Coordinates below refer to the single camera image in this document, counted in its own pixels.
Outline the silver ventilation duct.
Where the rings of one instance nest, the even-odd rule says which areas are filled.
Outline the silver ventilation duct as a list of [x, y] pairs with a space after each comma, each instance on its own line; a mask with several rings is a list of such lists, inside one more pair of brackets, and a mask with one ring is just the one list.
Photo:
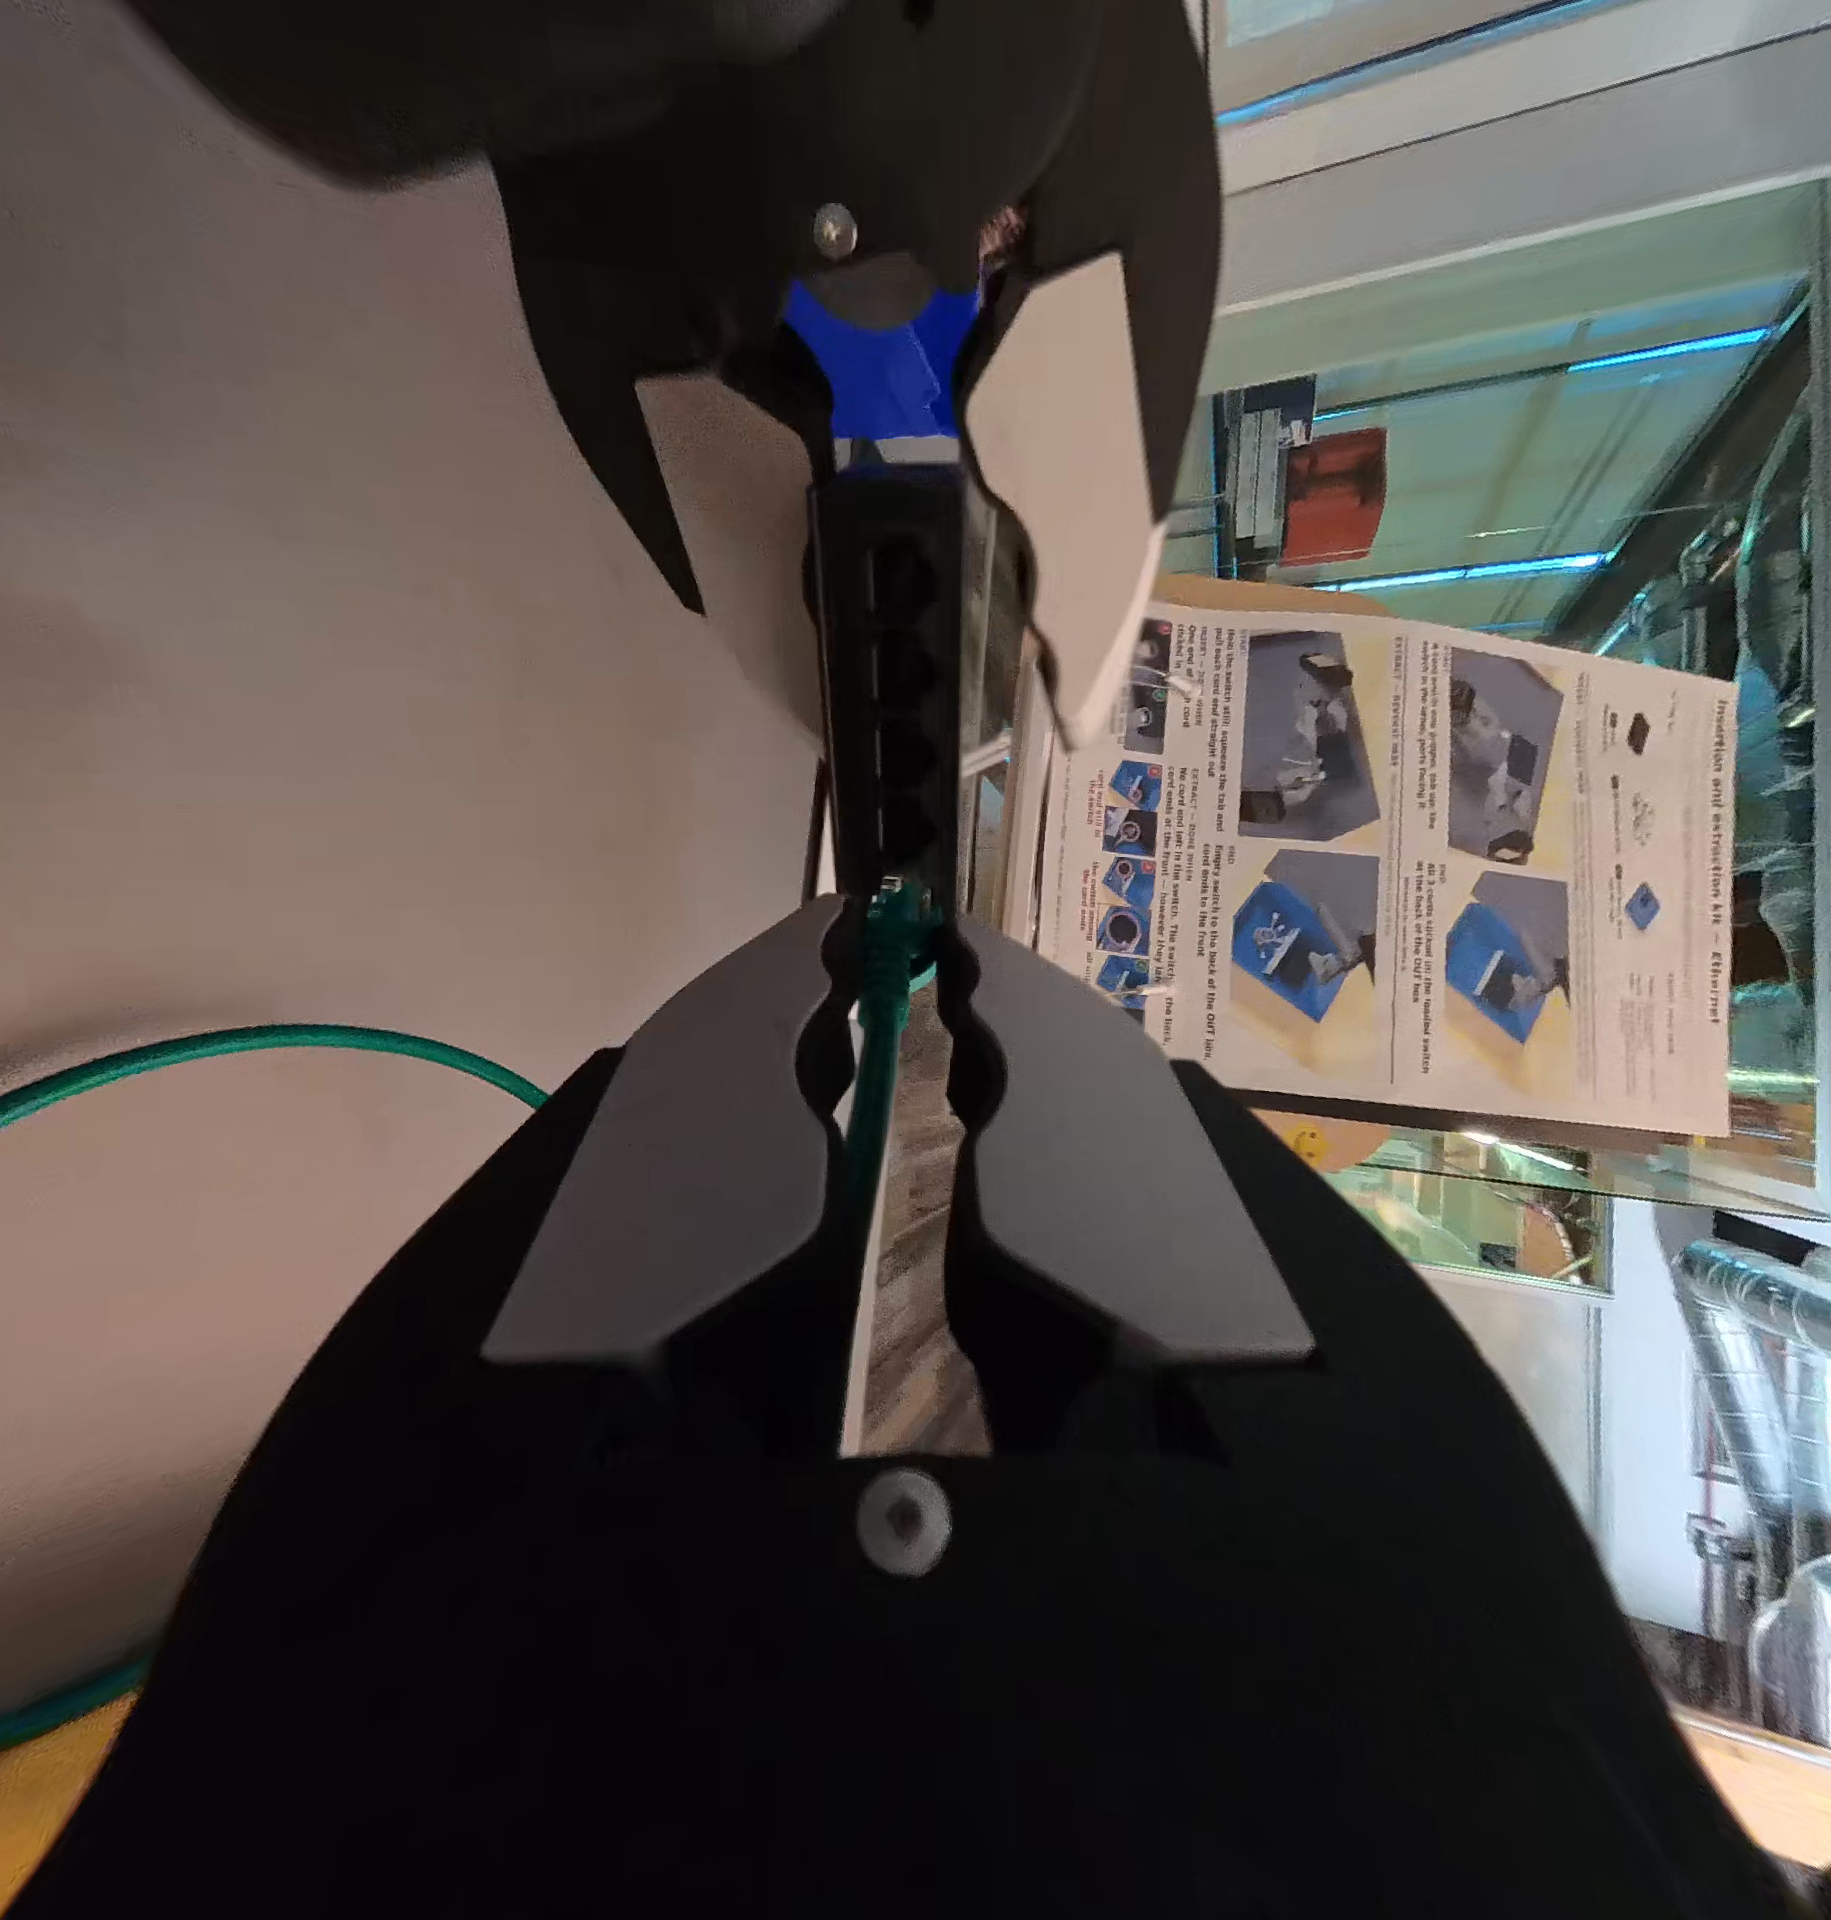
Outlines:
[[1700, 1474], [1740, 1518], [1689, 1518], [1722, 1703], [1831, 1750], [1831, 1268], [1720, 1238], [1672, 1265], [1698, 1386]]

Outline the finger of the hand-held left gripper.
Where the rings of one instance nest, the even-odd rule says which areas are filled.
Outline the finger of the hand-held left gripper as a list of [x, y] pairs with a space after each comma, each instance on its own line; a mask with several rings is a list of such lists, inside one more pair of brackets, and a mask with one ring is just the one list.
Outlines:
[[647, 378], [640, 404], [710, 641], [771, 719], [804, 745], [819, 742], [804, 442], [716, 373]]
[[1025, 534], [1057, 736], [1081, 751], [1112, 719], [1163, 558], [1119, 249], [1019, 290], [959, 419]]

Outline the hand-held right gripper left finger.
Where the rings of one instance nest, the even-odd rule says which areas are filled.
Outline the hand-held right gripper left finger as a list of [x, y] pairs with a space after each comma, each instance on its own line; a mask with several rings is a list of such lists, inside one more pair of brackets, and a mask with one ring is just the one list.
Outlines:
[[499, 1366], [640, 1364], [837, 1218], [855, 912], [817, 897], [625, 1044], [482, 1341]]

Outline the orange machine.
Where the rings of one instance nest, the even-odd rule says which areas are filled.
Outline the orange machine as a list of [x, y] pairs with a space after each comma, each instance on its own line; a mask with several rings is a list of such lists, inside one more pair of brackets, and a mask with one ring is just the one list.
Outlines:
[[1296, 444], [1284, 479], [1285, 571], [1370, 558], [1386, 509], [1386, 431], [1351, 431]]

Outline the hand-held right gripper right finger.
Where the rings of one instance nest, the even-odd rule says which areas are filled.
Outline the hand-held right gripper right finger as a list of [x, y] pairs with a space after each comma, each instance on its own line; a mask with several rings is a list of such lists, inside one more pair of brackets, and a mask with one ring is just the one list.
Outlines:
[[1143, 1028], [982, 920], [955, 920], [938, 985], [990, 1254], [1159, 1359], [1312, 1359], [1276, 1259]]

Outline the blue plastic bin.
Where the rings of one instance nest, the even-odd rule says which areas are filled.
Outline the blue plastic bin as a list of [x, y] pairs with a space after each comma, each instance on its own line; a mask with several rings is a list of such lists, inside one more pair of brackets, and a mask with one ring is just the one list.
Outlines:
[[961, 460], [954, 372], [977, 307], [977, 292], [934, 292], [908, 324], [859, 327], [811, 284], [791, 287], [785, 324], [828, 380], [844, 467]]

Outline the printed instruction sheet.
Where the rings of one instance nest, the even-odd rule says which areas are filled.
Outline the printed instruction sheet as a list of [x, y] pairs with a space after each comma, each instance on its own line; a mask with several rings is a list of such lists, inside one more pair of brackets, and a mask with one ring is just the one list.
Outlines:
[[1722, 1140], [1738, 687], [1348, 610], [1143, 613], [1041, 953], [1290, 1109]]

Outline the black ethernet switch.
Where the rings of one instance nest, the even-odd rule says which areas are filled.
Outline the black ethernet switch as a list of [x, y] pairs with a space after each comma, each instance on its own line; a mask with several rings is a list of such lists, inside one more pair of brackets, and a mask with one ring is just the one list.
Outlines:
[[961, 686], [988, 641], [977, 507], [959, 463], [855, 463], [806, 494], [835, 888], [872, 898], [896, 883], [938, 920], [961, 898]]

